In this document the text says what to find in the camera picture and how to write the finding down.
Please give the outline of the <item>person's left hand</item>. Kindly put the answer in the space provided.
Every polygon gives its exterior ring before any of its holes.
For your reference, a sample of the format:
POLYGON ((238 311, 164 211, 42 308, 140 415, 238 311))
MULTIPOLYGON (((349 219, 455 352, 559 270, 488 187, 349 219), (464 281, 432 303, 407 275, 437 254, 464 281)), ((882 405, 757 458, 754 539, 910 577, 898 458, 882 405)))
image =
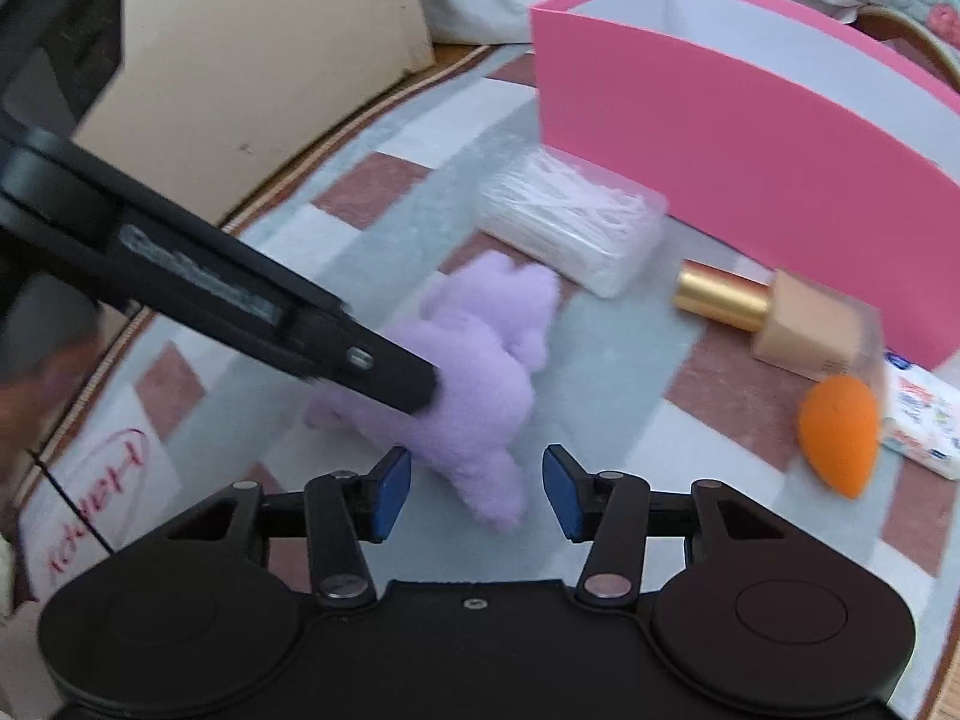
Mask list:
POLYGON ((101 307, 46 273, 2 298, 2 486, 101 349, 101 307))

